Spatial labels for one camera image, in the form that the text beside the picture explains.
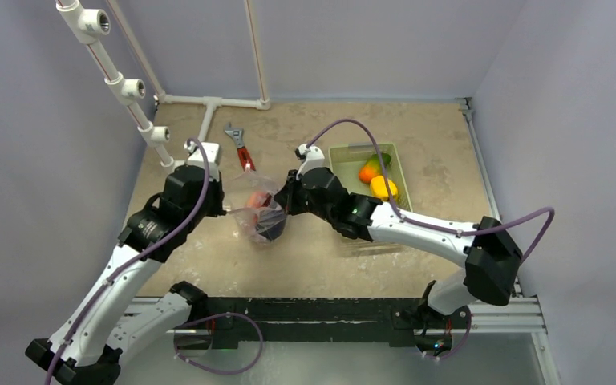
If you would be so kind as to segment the orange green mango toy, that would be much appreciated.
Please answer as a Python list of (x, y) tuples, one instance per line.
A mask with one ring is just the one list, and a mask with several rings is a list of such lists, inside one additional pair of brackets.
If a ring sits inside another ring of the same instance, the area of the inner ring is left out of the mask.
[(383, 165), (379, 162), (379, 156), (374, 153), (367, 158), (359, 170), (359, 180), (364, 184), (369, 184), (372, 179), (383, 174), (383, 169), (391, 163), (391, 156), (388, 153), (381, 153)]

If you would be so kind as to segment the purple eggplant toy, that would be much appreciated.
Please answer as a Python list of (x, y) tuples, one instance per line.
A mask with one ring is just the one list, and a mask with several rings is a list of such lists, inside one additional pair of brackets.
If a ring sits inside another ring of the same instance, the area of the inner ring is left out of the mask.
[(275, 223), (257, 223), (255, 225), (256, 234), (259, 236), (260, 241), (275, 241), (285, 231), (286, 219), (277, 221)]

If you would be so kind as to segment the orange pumpkin toy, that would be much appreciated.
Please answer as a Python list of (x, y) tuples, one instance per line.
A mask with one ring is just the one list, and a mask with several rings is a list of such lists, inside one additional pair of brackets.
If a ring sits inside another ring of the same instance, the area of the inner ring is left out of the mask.
[(253, 192), (245, 204), (246, 208), (254, 210), (271, 209), (273, 206), (273, 196), (261, 191)]

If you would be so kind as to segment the clear zip top bag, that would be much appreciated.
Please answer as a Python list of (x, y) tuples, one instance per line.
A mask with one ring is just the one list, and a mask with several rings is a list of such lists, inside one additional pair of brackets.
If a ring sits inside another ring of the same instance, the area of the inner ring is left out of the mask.
[(276, 241), (286, 228), (287, 215), (274, 200), (280, 186), (255, 171), (244, 171), (229, 181), (226, 202), (241, 231), (252, 241)]

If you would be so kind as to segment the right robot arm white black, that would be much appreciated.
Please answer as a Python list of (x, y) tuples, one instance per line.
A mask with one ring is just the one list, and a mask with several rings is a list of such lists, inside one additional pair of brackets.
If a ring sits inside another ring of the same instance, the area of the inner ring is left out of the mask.
[(418, 305), (419, 318), (428, 326), (438, 326), (476, 301), (493, 306), (510, 301), (523, 256), (492, 217), (474, 224), (395, 211), (389, 201), (348, 192), (325, 167), (303, 176), (289, 171), (274, 201), (289, 215), (311, 213), (321, 218), (344, 237), (412, 247), (459, 266), (450, 277), (428, 284)]

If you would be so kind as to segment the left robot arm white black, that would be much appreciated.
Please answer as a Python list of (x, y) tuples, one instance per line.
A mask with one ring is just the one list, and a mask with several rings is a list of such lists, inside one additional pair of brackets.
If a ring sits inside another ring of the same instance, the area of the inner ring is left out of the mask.
[(72, 316), (26, 356), (46, 370), (46, 384), (112, 384), (134, 337), (116, 324), (144, 283), (182, 246), (204, 217), (223, 214), (221, 174), (212, 165), (181, 165), (164, 189), (127, 220), (106, 265)]

